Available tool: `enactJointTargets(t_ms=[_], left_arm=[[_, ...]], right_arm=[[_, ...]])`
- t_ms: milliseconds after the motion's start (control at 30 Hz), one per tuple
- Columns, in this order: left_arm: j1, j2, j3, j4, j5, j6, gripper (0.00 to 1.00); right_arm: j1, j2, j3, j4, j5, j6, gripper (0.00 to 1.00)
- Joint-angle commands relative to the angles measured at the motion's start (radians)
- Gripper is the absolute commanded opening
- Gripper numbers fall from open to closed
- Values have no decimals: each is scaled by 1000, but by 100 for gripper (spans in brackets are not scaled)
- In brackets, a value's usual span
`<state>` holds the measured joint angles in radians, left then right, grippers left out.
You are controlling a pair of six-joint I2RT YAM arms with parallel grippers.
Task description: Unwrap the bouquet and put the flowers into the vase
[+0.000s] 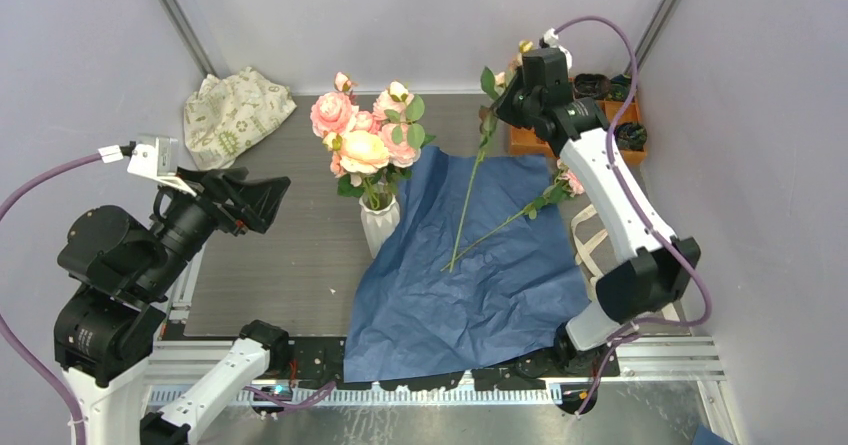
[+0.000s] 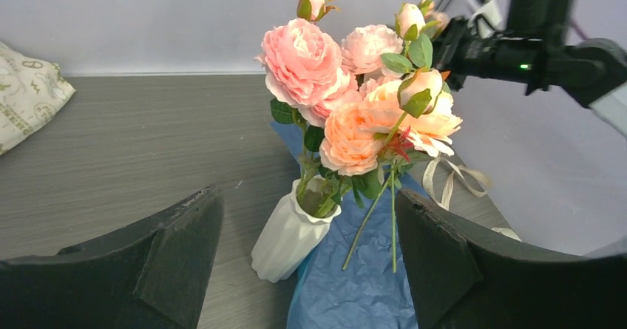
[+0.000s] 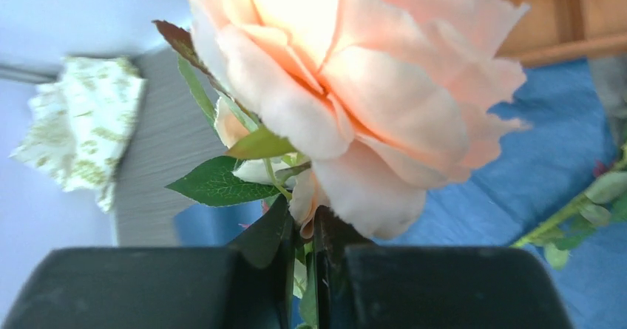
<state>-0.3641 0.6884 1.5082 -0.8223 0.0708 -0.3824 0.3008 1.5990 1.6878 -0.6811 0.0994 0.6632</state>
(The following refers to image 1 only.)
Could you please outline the pink flower stem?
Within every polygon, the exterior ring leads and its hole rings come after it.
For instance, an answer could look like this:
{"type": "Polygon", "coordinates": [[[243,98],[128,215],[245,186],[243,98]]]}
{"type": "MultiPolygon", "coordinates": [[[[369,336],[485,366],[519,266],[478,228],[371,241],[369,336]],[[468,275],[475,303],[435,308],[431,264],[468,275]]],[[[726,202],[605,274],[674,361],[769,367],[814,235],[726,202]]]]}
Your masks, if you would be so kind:
{"type": "Polygon", "coordinates": [[[322,140],[328,151],[336,151],[339,139],[355,130],[359,106],[355,103],[356,83],[338,72],[333,80],[334,91],[321,95],[310,109],[313,133],[322,140]]]}
{"type": "Polygon", "coordinates": [[[497,130],[498,119],[494,115],[495,102],[506,91],[506,88],[514,77],[514,74],[521,66],[523,54],[525,52],[533,50],[536,47],[537,44],[535,42],[530,40],[523,40],[518,45],[518,54],[510,60],[505,71],[495,74],[488,66],[486,66],[481,72],[480,88],[482,92],[491,100],[491,103],[489,105],[481,106],[478,111],[478,117],[480,120],[480,141],[469,175],[467,190],[464,198],[464,203],[461,209],[461,215],[453,244],[451,258],[448,264],[444,267],[444,270],[447,270],[448,272],[453,271],[456,261],[459,258],[459,246],[465,227],[466,217],[468,215],[468,208],[471,201],[474,181],[479,166],[486,158],[489,143],[491,142],[493,135],[497,130]]]}
{"type": "Polygon", "coordinates": [[[423,98],[398,81],[392,81],[375,100],[372,112],[380,125],[378,135],[388,147],[393,166],[411,167],[422,148],[434,141],[435,136],[421,123],[425,111],[423,98]]]}

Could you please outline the beige printed ribbon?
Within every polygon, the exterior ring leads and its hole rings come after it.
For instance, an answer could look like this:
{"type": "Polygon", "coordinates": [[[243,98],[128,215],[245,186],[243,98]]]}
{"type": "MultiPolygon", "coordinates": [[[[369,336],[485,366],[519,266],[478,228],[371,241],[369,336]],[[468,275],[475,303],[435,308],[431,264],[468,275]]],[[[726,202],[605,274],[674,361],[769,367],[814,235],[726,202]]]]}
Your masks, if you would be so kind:
{"type": "Polygon", "coordinates": [[[619,265],[612,240],[592,204],[571,219],[569,229],[575,263],[584,276],[589,299],[596,301],[597,283],[619,265]]]}

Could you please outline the blue wrapping paper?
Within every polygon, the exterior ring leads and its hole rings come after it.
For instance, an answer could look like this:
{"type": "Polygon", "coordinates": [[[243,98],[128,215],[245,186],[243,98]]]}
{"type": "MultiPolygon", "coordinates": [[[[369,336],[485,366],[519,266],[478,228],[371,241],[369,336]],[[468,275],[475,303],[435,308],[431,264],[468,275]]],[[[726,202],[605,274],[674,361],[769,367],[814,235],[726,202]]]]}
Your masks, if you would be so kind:
{"type": "Polygon", "coordinates": [[[589,304],[564,220],[522,208],[550,184],[541,155],[478,168],[459,258],[451,258],[474,159],[425,148],[399,192],[401,220],[354,296],[344,378],[374,382],[494,365],[549,347],[589,304]]]}

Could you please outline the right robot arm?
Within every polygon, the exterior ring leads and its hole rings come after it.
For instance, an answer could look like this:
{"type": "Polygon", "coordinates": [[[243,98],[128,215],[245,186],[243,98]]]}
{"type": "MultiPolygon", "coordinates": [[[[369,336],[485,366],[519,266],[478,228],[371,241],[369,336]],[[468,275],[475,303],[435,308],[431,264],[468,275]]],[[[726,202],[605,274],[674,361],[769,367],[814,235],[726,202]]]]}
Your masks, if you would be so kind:
{"type": "Polygon", "coordinates": [[[574,171],[619,261],[597,281],[595,300],[566,323],[566,341],[554,351],[558,368],[577,376],[592,365],[594,348],[683,296],[701,250],[658,216],[623,162],[605,113],[591,98],[575,99],[568,79],[527,79],[518,71],[495,114],[534,131],[574,171]]]}

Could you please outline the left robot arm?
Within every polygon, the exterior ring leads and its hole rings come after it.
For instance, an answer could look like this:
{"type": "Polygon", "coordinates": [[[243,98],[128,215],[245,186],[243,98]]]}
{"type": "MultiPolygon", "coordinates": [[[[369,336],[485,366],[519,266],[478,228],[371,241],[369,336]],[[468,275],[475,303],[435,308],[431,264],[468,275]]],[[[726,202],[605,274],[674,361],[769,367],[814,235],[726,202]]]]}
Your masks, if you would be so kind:
{"type": "Polygon", "coordinates": [[[150,225],[114,205],[95,208],[74,222],[58,257],[80,287],[55,322],[55,357],[90,444],[194,444],[241,390],[292,362],[288,333],[254,320],[187,392],[142,411],[167,292],[213,233],[265,233],[291,184],[252,180],[244,168],[177,175],[188,188],[160,186],[150,225]]]}

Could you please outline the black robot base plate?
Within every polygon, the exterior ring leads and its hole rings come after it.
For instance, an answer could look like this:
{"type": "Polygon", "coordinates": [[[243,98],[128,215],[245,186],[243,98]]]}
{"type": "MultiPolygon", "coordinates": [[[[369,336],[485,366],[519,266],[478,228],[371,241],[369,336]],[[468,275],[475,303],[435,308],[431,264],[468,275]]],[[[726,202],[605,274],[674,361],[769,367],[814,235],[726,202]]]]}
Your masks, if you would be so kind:
{"type": "MultiPolygon", "coordinates": [[[[284,386],[297,385],[316,390],[334,382],[338,390],[364,391],[370,382],[348,382],[343,379],[343,359],[346,340],[342,337],[294,338],[288,345],[289,361],[271,365],[262,380],[272,380],[284,386]]],[[[606,346],[585,352],[566,363],[553,348],[543,348],[518,358],[470,371],[475,391],[522,391],[542,389],[548,379],[576,378],[592,380],[600,370],[606,346]]],[[[404,386],[413,392],[436,389],[453,390],[460,386],[465,373],[450,372],[418,378],[377,381],[378,388],[395,391],[404,386]]]]}

